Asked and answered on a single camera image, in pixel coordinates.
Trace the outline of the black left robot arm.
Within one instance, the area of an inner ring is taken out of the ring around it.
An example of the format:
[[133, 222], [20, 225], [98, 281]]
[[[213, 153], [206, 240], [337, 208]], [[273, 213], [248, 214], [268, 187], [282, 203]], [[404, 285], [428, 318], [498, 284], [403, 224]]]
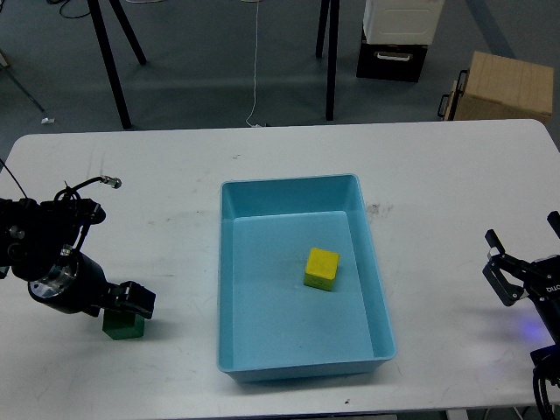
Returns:
[[81, 252], [89, 229], [102, 223], [102, 206], [79, 195], [95, 182], [118, 189], [119, 178], [97, 176], [66, 186], [52, 200], [1, 200], [1, 278], [9, 273], [27, 282], [32, 299], [66, 314], [92, 317], [100, 310], [151, 319], [156, 294], [141, 284], [113, 284], [102, 267]]

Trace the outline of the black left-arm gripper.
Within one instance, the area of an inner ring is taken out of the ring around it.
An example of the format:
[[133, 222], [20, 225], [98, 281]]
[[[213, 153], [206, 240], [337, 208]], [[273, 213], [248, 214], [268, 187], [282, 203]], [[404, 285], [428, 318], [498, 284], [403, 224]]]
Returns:
[[65, 314], [83, 312], [98, 317], [108, 293], [108, 308], [152, 319], [156, 294], [127, 281], [109, 288], [102, 267], [81, 252], [64, 267], [54, 266], [47, 276], [28, 283], [30, 297]]

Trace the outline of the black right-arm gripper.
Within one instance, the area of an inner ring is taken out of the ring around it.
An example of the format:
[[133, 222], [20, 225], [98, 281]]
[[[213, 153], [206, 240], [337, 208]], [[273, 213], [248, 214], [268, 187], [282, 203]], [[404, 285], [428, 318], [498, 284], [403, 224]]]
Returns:
[[[550, 212], [547, 222], [560, 238], [560, 213]], [[559, 344], [559, 255], [531, 262], [524, 288], [511, 283], [505, 276], [506, 273], [514, 277], [520, 275], [521, 261], [506, 253], [493, 229], [486, 231], [485, 240], [489, 251], [482, 273], [500, 301], [505, 306], [512, 306], [528, 295], [554, 343]]]

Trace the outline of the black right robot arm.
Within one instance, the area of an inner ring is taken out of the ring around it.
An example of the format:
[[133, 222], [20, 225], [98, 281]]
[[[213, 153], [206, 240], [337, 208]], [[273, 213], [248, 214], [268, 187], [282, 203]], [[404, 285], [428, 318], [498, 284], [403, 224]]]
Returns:
[[528, 298], [553, 339], [530, 354], [536, 407], [541, 418], [553, 419], [547, 386], [559, 385], [559, 256], [526, 262], [509, 255], [494, 230], [487, 230], [485, 239], [490, 251], [482, 273], [500, 301], [509, 307]]

